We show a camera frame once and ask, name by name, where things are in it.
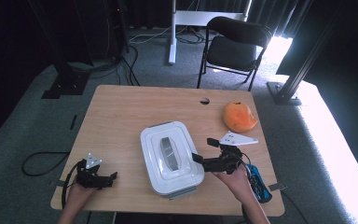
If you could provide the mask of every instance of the wooden table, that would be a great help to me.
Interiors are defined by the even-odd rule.
[[[201,104],[203,98],[210,103]],[[157,195],[146,171],[140,139],[143,129],[177,120],[187,127],[200,155],[218,157],[220,150],[208,146],[206,139],[220,139],[227,133],[222,111],[231,101],[246,103],[258,119],[248,91],[102,85],[92,98],[61,180],[90,152],[103,160],[98,175],[118,172],[118,176],[112,188],[99,190],[90,199],[87,210],[241,216],[241,204],[210,173],[205,174],[197,192],[184,198],[170,201]],[[266,186],[277,183],[260,121],[246,135],[259,142],[239,149],[251,158]],[[61,193],[62,188],[57,187],[51,200],[54,209],[62,209]],[[272,200],[262,206],[268,216],[277,217],[284,212],[282,196],[278,190],[271,193]]]

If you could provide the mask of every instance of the container lid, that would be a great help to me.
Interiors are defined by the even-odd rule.
[[[197,154],[197,150],[182,122],[172,121],[144,129],[141,144],[156,193],[168,195],[202,182],[204,170],[192,159],[192,153]]]

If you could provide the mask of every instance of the orange object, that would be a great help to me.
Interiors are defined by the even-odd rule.
[[[251,130],[257,120],[248,105],[241,102],[226,104],[223,112],[223,120],[228,128],[234,133],[244,133]]]

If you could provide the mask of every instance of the person's right hand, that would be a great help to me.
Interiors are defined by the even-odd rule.
[[[231,175],[224,173],[213,174],[223,181],[234,194],[235,198],[242,203],[242,211],[244,211],[244,214],[249,218],[251,223],[269,223],[263,208],[252,191],[244,165],[241,164]]]
[[[248,180],[246,168],[241,164],[231,175],[224,173],[213,173],[223,183],[225,183],[235,198],[243,203],[247,197],[253,197],[253,191]]]

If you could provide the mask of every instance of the gray carpet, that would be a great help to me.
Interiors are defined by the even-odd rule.
[[[200,67],[202,45],[178,42],[176,64],[168,65],[169,40],[155,38],[133,44],[139,52],[134,74],[142,86],[195,88]],[[129,63],[134,49],[124,53]],[[287,195],[296,203],[309,223],[351,223],[329,181],[315,146],[304,128],[295,106],[275,105],[266,82],[275,76],[278,64],[263,61],[252,93],[266,136],[268,150],[278,181],[285,183]],[[121,63],[117,71],[93,73],[80,96],[62,96],[42,100],[57,73],[53,66],[42,72],[23,95],[17,107],[0,129],[0,223],[55,223],[60,211],[49,203],[63,164],[47,175],[30,177],[21,172],[24,159],[38,151],[70,151],[85,116],[92,94],[100,84],[127,85],[128,69]],[[247,90],[235,75],[222,79],[223,73],[204,76],[204,89]],[[73,129],[74,115],[78,119]],[[35,158],[26,168],[43,172],[62,155]],[[285,213],[270,217],[271,223],[304,223],[291,202],[283,197]],[[86,223],[87,212],[77,223]],[[114,213],[94,212],[90,223],[112,223]],[[241,217],[225,217],[225,223],[236,223]]]

